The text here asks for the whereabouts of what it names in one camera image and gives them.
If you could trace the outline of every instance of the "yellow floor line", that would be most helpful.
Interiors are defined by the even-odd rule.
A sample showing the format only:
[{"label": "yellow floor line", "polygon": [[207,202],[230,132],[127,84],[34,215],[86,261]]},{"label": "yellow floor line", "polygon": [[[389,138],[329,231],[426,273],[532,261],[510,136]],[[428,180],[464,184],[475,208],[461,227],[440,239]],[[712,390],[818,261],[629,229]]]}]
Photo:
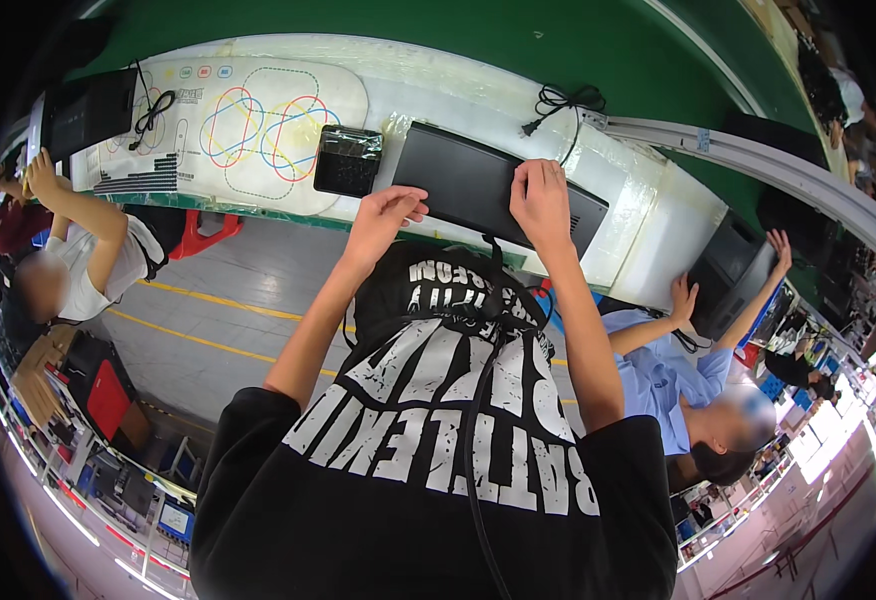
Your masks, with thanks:
[{"label": "yellow floor line", "polygon": [[[256,358],[258,360],[263,360],[267,363],[274,363],[275,362],[274,356],[263,356],[262,354],[255,354],[254,352],[249,352],[248,350],[242,350],[240,348],[231,347],[230,345],[225,345],[224,343],[211,342],[209,340],[203,340],[202,338],[196,338],[193,335],[188,335],[186,333],[180,333],[180,332],[175,331],[173,329],[168,329],[167,327],[162,327],[161,325],[156,325],[153,322],[148,322],[147,320],[142,320],[141,318],[138,318],[138,317],[132,317],[131,315],[125,314],[119,310],[115,310],[114,308],[108,308],[108,312],[111,313],[112,315],[116,315],[118,317],[121,317],[122,319],[127,319],[128,321],[131,321],[133,323],[137,323],[137,324],[144,326],[146,328],[151,328],[152,330],[161,331],[162,333],[168,333],[170,335],[180,337],[184,340],[188,340],[189,342],[194,342],[196,344],[202,344],[204,346],[211,346],[212,348],[216,348],[219,351],[225,351],[227,353],[233,353],[233,354],[240,354],[241,356],[247,356],[249,358]],[[337,371],[328,370],[327,368],[322,368],[320,373],[323,376],[329,376],[331,378],[334,378],[335,376],[338,375]]]},{"label": "yellow floor line", "polygon": [[[252,304],[243,304],[241,302],[237,302],[227,297],[219,297],[217,295],[211,294],[203,294],[201,292],[193,292],[192,290],[186,290],[184,288],[175,287],[173,285],[168,285],[167,283],[159,283],[156,281],[145,281],[144,279],[139,279],[135,283],[140,283],[141,285],[147,285],[148,287],[153,287],[158,290],[164,290],[165,292],[172,292],[174,294],[181,294],[182,296],[188,296],[191,298],[197,298],[198,300],[203,300],[206,303],[214,303],[216,305],[221,306],[230,306],[231,308],[240,308],[241,310],[251,311],[252,313],[257,313],[259,315],[265,315],[268,317],[276,317],[279,319],[288,319],[289,321],[300,321],[302,319],[301,315],[296,315],[294,313],[287,313],[281,310],[274,310],[271,308],[264,308],[264,306],[254,306]],[[355,333],[355,328],[352,325],[348,325],[345,327],[345,331],[348,333]]]}]

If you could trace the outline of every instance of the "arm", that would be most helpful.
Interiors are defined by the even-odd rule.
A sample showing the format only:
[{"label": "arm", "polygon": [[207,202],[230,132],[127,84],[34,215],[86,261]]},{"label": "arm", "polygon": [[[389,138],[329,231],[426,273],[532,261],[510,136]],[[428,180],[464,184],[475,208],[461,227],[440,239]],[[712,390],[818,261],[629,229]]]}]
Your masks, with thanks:
[{"label": "arm", "polygon": [[685,273],[671,283],[671,314],[665,318],[656,318],[641,322],[625,329],[619,329],[608,334],[615,354],[628,354],[645,344],[668,335],[674,330],[681,330],[692,318],[695,312],[695,299],[698,297],[698,284],[688,289],[688,274]]},{"label": "arm", "polygon": [[62,220],[67,219],[98,238],[87,261],[87,276],[94,289],[104,294],[128,235],[128,217],[117,204],[63,187],[45,148],[28,165],[25,177],[36,198],[55,213],[52,235],[61,240],[68,237],[68,224]]},{"label": "arm", "polygon": [[425,190],[392,185],[361,199],[345,252],[281,349],[264,379],[264,389],[294,399],[302,411],[308,407],[345,310],[395,240],[398,229],[406,227],[409,219],[420,223],[422,215],[428,213],[422,203],[425,198]]},{"label": "arm", "polygon": [[515,170],[511,214],[548,271],[564,321],[567,367],[588,433],[624,416],[624,391],[599,308],[572,243],[565,171],[555,160],[528,160]]},{"label": "arm", "polygon": [[778,284],[782,282],[785,274],[792,268],[792,246],[789,245],[788,234],[784,231],[779,233],[777,229],[772,229],[768,231],[767,236],[768,242],[771,243],[775,252],[778,253],[778,264],[771,270],[767,281],[761,286],[757,295],[744,307],[744,310],[734,320],[732,326],[728,327],[725,334],[714,343],[714,346],[711,347],[712,352],[733,349],[738,345],[738,342],[742,341],[748,330],[751,330],[751,326],[754,325],[759,313],[762,312],[765,303],[768,302],[771,295],[778,289]]}]

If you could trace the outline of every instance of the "blue sticker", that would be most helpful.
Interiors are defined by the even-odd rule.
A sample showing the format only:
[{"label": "blue sticker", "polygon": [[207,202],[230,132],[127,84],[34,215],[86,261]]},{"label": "blue sticker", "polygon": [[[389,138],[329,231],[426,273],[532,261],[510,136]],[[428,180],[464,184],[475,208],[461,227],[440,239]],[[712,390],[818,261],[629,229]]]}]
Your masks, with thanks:
[{"label": "blue sticker", "polygon": [[712,143],[712,130],[704,127],[698,127],[698,152],[708,152],[708,147]]}]

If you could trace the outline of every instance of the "gray floor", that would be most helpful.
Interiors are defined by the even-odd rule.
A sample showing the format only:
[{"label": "gray floor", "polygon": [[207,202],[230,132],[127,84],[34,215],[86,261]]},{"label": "gray floor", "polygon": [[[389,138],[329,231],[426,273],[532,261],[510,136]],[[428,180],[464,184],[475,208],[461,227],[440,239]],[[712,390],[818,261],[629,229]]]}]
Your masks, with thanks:
[{"label": "gray floor", "polygon": [[[236,236],[169,263],[156,282],[224,301],[303,315],[347,239],[343,231],[250,218]],[[112,308],[131,318],[106,312],[88,327],[115,343],[135,387],[169,411],[192,416],[198,423],[216,423],[235,392],[261,385],[270,367],[267,359],[278,356],[297,325],[290,318],[261,315],[144,284],[132,285]],[[557,358],[564,359],[561,334],[552,327],[547,333]],[[348,351],[339,333],[324,368],[337,372]],[[552,373],[560,398],[574,399],[568,369],[555,365]],[[315,396],[331,383],[330,376],[321,375]],[[572,428],[582,434],[576,404],[564,402],[562,406]]]}]

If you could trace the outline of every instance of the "person in light blue shirt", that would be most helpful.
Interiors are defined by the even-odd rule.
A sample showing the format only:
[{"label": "person in light blue shirt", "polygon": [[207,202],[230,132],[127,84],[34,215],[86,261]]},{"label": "person in light blue shirt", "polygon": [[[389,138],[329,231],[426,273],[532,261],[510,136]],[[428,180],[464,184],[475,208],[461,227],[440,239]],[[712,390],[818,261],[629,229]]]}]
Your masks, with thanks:
[{"label": "person in light blue shirt", "polygon": [[774,406],[761,390],[747,384],[725,385],[735,346],[792,266],[788,235],[772,230],[767,238],[778,253],[778,264],[696,366],[671,341],[672,331],[688,327],[695,310],[698,285],[689,288],[687,273],[671,286],[670,316],[652,318],[641,309],[602,316],[624,388],[624,416],[655,417],[665,455],[753,453],[774,433]]}]

